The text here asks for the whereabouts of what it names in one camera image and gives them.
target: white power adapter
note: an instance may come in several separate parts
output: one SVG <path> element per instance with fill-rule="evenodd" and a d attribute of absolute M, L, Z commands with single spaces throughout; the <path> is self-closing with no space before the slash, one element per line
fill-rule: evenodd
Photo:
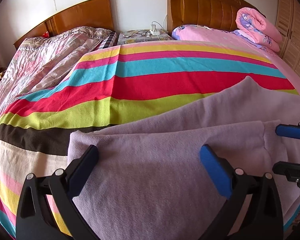
<path fill-rule="evenodd" d="M 149 31 L 152 35 L 160 35 L 160 32 L 155 28 L 155 24 L 151 24 L 151 28 Z"/>

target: turquoise stripe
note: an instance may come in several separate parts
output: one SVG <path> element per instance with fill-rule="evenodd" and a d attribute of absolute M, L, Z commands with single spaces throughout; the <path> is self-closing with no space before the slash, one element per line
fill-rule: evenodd
<path fill-rule="evenodd" d="M 7 230 L 7 232 L 16 238 L 16 227 L 11 223 L 7 214 L 0 210 L 0 224 Z"/>
<path fill-rule="evenodd" d="M 299 212 L 300 212 L 300 205 L 298 206 L 293 216 L 289 219 L 289 221 L 283 226 L 283 231 L 286 231 L 289 228 L 289 226 L 291 226 L 292 222 L 296 219 Z"/>
<path fill-rule="evenodd" d="M 52 94 L 63 90 L 66 86 L 81 86 L 92 82 L 106 81 L 111 79 L 114 75 L 124 78 L 150 74 L 192 71 L 254 73 L 285 78 L 285 76 L 275 68 L 216 58 L 178 57 L 145 59 L 129 62 L 118 61 L 114 64 L 100 67 L 76 69 L 67 81 L 62 82 L 55 88 L 51 90 L 40 90 L 32 94 L 22 96 L 19 99 L 38 101 L 41 98 L 48 98 Z"/>

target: metal pin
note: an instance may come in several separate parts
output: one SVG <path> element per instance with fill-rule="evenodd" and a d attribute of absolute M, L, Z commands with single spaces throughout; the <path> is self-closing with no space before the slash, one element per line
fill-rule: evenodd
<path fill-rule="evenodd" d="M 269 172 L 267 172 L 267 173 L 266 173 L 266 178 L 267 178 L 267 179 L 272 179 L 272 174 L 269 173 Z"/>
<path fill-rule="evenodd" d="M 243 169 L 237 168 L 237 169 L 235 169 L 235 173 L 236 173 L 237 175 L 243 175 L 243 174 L 244 174 L 244 171 L 243 171 Z"/>
<path fill-rule="evenodd" d="M 61 175 L 63 174 L 63 169 L 57 169 L 57 170 L 55 171 L 55 174 L 56 174 L 57 176 L 61 176 Z"/>
<path fill-rule="evenodd" d="M 29 173 L 28 175 L 27 175 L 27 179 L 32 179 L 33 178 L 33 173 Z"/>

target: red stripe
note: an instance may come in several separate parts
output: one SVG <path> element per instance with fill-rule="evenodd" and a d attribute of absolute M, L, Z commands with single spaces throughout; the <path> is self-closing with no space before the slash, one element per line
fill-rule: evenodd
<path fill-rule="evenodd" d="M 100 67 L 108 64 L 114 64 L 117 61 L 128 62 L 128 61 L 143 60 L 143 59 L 175 58 L 175 57 L 197 57 L 197 58 L 216 58 L 216 59 L 234 60 L 234 61 L 247 62 L 251 64 L 256 64 L 256 65 L 261 65 L 261 66 L 276 69 L 275 65 L 271 63 L 267 63 L 253 58 L 223 54 L 217 52 L 184 51 L 184 50 L 153 51 L 153 52 L 142 52 L 142 53 L 127 54 L 127 55 L 119 54 L 113 57 L 79 62 L 75 67 L 75 69 L 87 69 L 93 67 Z"/>
<path fill-rule="evenodd" d="M 284 78 L 234 72 L 178 72 L 120 78 L 65 87 L 49 98 L 37 102 L 17 100 L 5 113 L 28 116 L 33 112 L 58 112 L 77 104 L 106 97 L 126 100 L 150 100 L 172 95 L 214 93 L 229 88 L 251 76 L 261 87 L 270 90 L 294 89 Z"/>
<path fill-rule="evenodd" d="M 2 202 L 0 198 L 0 210 L 5 213 L 8 217 L 8 219 L 12 222 L 13 225 L 16 225 L 16 215 L 13 214 L 10 209 Z"/>

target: plaid fabric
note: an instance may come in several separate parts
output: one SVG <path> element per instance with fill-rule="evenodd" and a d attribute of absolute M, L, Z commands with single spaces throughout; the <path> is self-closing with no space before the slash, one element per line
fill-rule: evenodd
<path fill-rule="evenodd" d="M 111 32 L 109 34 L 109 36 L 107 38 L 105 38 L 101 43 L 100 45 L 98 45 L 94 51 L 98 50 L 98 49 L 105 49 L 105 48 L 110 48 L 110 47 L 113 47 L 115 46 L 115 42 L 116 42 L 116 39 L 117 39 L 117 33 L 115 31 Z"/>

